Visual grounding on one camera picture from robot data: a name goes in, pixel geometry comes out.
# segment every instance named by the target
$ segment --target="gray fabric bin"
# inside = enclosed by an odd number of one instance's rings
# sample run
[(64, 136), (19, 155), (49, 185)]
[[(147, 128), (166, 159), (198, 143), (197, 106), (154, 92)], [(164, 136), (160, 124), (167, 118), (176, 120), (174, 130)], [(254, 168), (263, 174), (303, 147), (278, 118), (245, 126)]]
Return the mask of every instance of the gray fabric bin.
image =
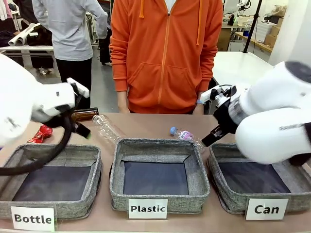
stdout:
[(254, 163), (235, 143), (213, 144), (207, 163), (222, 207), (231, 214), (245, 213), (249, 199), (289, 199), (286, 212), (310, 208), (311, 176), (303, 167)]
[(116, 146), (110, 192), (115, 210), (127, 211), (129, 199), (167, 199), (168, 213), (197, 214), (210, 187), (191, 142), (125, 138)]
[[(25, 165), (47, 156), (55, 145), (19, 146), (5, 167)], [(67, 145), (42, 169), (19, 176), (0, 177), (0, 218), (11, 218), (11, 206), (56, 208), (58, 220), (87, 217), (101, 180), (101, 150)]]

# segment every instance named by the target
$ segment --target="bottle label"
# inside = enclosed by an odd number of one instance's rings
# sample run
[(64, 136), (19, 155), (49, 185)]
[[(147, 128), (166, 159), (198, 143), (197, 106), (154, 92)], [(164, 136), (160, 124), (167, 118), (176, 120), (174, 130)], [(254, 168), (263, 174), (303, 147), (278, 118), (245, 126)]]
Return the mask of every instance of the bottle label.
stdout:
[(190, 137), (192, 137), (192, 133), (188, 132), (188, 131), (182, 131), (180, 133), (180, 136), (178, 137), (178, 139), (181, 139), (181, 140), (188, 140)]

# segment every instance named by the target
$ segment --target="blue bottle cap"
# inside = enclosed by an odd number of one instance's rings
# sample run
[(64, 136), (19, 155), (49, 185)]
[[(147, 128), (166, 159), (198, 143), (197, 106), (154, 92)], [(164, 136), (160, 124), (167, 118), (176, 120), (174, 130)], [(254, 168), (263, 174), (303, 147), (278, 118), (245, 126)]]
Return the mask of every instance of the blue bottle cap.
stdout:
[(171, 129), (170, 129), (171, 135), (175, 135), (176, 132), (177, 132), (177, 128), (176, 127), (171, 127)]

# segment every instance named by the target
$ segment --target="zipper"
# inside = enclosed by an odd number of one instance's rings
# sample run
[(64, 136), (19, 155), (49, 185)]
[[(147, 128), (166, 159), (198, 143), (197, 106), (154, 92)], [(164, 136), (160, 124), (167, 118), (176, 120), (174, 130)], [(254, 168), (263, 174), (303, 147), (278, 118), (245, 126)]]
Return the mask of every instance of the zipper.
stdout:
[(162, 57), (162, 69), (161, 69), (161, 78), (160, 78), (160, 89), (159, 89), (159, 96), (158, 96), (158, 105), (161, 103), (162, 97), (162, 89), (163, 89), (163, 80), (164, 80), (164, 71), (165, 71), (165, 64), (166, 64), (166, 54), (167, 54), (167, 47), (169, 43), (169, 33), (170, 33), (170, 22), (171, 22), (171, 11), (173, 10), (174, 6), (176, 5), (177, 0), (175, 1), (174, 5), (172, 6), (171, 10), (168, 10), (165, 0), (164, 4), (167, 10), (168, 19), (166, 21), (166, 31), (165, 31), (165, 41), (164, 41), (164, 51)]

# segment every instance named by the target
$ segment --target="orange hoodie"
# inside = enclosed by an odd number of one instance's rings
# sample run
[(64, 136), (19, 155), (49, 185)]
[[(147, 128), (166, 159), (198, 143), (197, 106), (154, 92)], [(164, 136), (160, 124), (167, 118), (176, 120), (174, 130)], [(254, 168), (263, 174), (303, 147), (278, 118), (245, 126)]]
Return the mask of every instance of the orange hoodie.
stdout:
[(116, 91), (136, 113), (184, 114), (212, 78), (221, 0), (115, 0), (111, 60)]

